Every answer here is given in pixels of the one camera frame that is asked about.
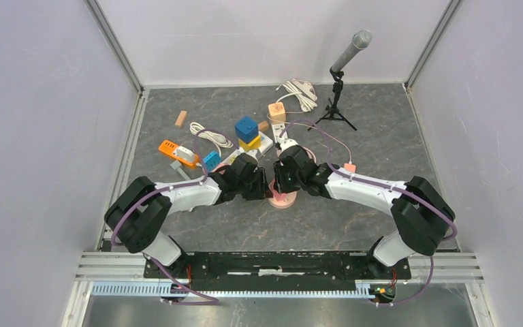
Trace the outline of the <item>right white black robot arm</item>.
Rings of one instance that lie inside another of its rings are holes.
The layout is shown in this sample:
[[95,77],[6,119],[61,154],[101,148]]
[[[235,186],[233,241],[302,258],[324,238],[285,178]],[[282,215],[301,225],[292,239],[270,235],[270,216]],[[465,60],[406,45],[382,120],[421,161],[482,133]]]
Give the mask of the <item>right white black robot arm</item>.
[[395,264],[413,254],[434,255],[441,241],[457,235],[453,210],[422,177],[385,181],[328,161],[317,164],[294,140],[278,143],[277,149],[277,192],[302,189],[311,196],[354,202],[393,218],[396,231],[378,240],[366,259],[366,269],[375,278],[385,277]]

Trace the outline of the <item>pink red plug adapter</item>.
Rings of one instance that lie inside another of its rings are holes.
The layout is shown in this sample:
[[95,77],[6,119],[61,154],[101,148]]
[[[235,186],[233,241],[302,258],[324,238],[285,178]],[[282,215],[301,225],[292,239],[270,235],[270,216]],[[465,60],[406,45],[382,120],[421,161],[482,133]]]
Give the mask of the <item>pink red plug adapter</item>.
[[274,192],[273,196],[274,196],[274,199],[277,202],[283,202],[283,201],[285,201],[287,199],[287,194],[286,193]]

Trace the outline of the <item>pink round socket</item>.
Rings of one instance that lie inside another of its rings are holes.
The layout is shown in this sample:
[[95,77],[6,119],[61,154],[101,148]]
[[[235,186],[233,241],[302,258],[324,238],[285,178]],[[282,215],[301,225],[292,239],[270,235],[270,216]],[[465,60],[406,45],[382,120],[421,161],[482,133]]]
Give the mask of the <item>pink round socket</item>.
[[275,189],[275,183],[276,181],[274,179],[271,180],[270,184],[269,184],[269,189],[271,191],[271,196],[268,198],[268,201],[269,203],[277,208],[277,209],[286,209],[286,208],[289,208],[290,206],[292,206],[294,204],[294,202],[296,201],[296,198],[297,198],[297,191],[294,191],[294,192],[291,192],[291,193],[286,193],[287,194],[287,199],[283,202],[277,202],[275,199],[274,199],[274,196],[273,196],[273,193],[274,192],[278,192],[276,189]]

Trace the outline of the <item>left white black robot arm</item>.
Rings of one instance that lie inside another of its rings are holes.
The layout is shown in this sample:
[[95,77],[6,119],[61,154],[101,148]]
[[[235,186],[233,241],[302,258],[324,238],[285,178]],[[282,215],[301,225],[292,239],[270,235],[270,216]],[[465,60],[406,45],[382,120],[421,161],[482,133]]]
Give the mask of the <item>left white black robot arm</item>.
[[136,178],[109,207],[104,221],[130,253],[156,259],[169,277],[181,276],[187,268],[184,251],[161,228],[168,215],[199,206],[232,201],[264,200],[270,190],[266,171],[258,161],[242,153],[230,165],[190,181],[154,183]]

